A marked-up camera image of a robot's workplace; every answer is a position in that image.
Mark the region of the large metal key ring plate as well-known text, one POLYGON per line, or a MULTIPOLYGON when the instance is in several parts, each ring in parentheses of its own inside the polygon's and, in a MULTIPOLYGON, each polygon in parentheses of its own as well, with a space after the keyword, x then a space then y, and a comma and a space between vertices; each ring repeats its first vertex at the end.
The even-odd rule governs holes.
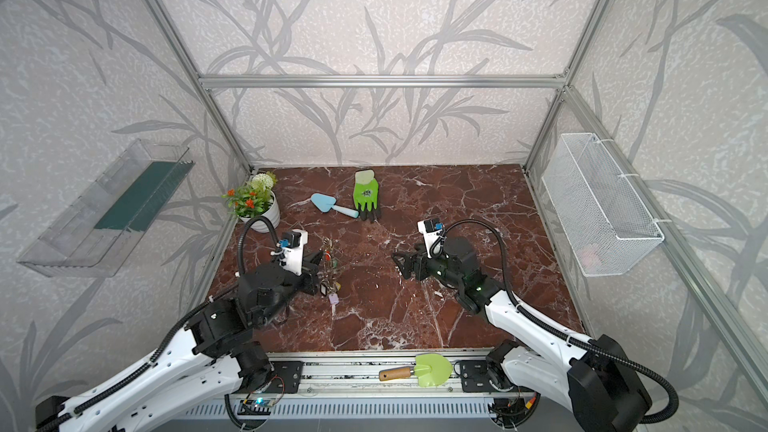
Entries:
POLYGON ((323 296, 337 294, 341 286, 337 280, 338 259, 334 251, 334 242, 329 237, 321 238, 321 270, 318 272, 320 279, 320 292, 323 296))

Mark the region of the key with purple tag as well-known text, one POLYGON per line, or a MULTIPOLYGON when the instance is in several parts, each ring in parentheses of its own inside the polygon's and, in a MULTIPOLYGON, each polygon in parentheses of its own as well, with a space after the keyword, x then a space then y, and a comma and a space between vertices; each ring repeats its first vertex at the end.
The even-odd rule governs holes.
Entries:
POLYGON ((338 294, 336 292, 330 293, 328 295, 328 300, 329 300, 329 302, 331 304, 332 314, 335 315, 336 314, 337 305, 339 304, 338 294))

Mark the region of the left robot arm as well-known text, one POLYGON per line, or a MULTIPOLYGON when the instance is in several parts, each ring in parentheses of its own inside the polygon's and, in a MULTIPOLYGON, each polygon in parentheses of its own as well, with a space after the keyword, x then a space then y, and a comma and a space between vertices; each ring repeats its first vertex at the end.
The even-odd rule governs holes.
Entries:
POLYGON ((269 387, 277 372, 253 333, 299 293, 319 291, 322 252, 288 250, 187 313, 146 357, 35 411, 40 431, 147 431, 217 396, 269 387))

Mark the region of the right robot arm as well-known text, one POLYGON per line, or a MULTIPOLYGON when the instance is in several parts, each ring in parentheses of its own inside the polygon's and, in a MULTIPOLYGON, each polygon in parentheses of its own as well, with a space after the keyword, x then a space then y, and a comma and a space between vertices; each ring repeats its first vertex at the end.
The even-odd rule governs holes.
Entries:
POLYGON ((466 238, 448 238, 436 256, 418 244, 412 252, 391 257, 404 278, 438 280, 454 290, 468 312, 512 335, 487 358, 499 388, 538 392, 571 411, 585 431, 632 431, 651 408, 647 390, 637 372, 624 365, 626 356, 617 342, 607 336, 594 341, 509 297, 500 281, 483 272, 466 238), (584 350, 578 341, 603 351, 584 350))

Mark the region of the light blue toy trowel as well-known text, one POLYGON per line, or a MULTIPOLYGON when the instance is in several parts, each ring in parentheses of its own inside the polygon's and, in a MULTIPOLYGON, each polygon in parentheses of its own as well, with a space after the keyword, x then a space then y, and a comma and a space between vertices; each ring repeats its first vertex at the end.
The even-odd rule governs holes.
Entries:
POLYGON ((337 200, 334 197, 320 193, 313 193, 310 197, 310 200, 312 204, 322 213, 336 211, 354 219, 359 217, 359 212, 357 210, 338 205, 337 200))

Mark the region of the potted plant white pot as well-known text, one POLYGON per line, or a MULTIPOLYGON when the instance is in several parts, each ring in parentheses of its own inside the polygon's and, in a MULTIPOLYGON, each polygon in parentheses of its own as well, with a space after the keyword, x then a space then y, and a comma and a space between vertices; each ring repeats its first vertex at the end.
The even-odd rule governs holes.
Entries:
POLYGON ((253 217, 264 217, 274 228, 280 223, 280 208, 274 193, 278 182, 271 172, 261 172, 248 178, 242 185, 222 195, 227 208, 242 222, 253 217))

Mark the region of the green black garden glove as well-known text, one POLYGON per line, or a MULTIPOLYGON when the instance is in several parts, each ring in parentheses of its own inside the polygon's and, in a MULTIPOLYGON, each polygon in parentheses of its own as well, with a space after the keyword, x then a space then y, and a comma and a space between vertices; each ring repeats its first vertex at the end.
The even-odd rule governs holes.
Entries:
POLYGON ((373 170, 360 170, 355 173, 353 201, 361 220, 375 222, 381 217, 378 193, 379 184, 373 170))

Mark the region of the green lit circuit board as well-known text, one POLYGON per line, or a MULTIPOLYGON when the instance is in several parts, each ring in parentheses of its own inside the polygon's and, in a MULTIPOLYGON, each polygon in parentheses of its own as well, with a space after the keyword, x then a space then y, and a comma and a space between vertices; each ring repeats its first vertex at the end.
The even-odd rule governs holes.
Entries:
POLYGON ((246 417, 270 415, 281 400, 282 396, 245 398, 239 401, 236 413, 246 417))

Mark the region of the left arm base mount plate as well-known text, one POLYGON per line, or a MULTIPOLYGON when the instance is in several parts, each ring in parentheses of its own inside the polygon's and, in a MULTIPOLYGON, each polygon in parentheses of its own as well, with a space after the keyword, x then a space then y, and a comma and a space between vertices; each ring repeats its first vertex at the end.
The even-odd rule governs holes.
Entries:
POLYGON ((276 361, 267 383, 257 390, 260 394, 297 394, 302 380, 302 361, 276 361))

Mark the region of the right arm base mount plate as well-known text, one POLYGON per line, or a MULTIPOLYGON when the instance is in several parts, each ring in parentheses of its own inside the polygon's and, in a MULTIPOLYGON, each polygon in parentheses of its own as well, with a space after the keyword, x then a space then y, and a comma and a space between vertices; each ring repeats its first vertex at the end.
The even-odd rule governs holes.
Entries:
POLYGON ((487 362, 482 360, 457 361, 454 370, 464 393, 493 393, 497 389, 490 381, 487 362))

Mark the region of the clear acrylic wall shelf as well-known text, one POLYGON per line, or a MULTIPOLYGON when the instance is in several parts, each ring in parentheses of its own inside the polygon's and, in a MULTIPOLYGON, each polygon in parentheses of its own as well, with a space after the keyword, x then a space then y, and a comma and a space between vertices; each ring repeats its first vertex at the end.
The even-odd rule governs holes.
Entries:
POLYGON ((193 167, 187 146, 134 140, 17 262, 50 278, 114 276, 193 167))

